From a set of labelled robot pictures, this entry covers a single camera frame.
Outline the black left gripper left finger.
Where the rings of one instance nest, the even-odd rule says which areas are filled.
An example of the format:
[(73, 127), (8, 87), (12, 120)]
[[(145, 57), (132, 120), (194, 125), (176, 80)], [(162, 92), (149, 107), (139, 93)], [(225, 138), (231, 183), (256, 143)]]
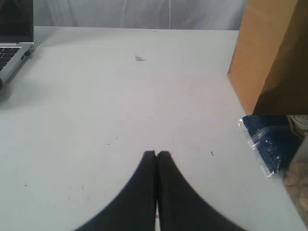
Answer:
[(154, 231), (156, 216), (156, 155), (144, 152), (120, 193), (78, 231)]

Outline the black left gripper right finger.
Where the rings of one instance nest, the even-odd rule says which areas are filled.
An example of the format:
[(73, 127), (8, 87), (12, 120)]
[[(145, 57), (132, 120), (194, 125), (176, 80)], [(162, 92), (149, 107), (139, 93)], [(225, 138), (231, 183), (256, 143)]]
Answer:
[(170, 152), (157, 155), (158, 211), (162, 231), (242, 231), (190, 186)]

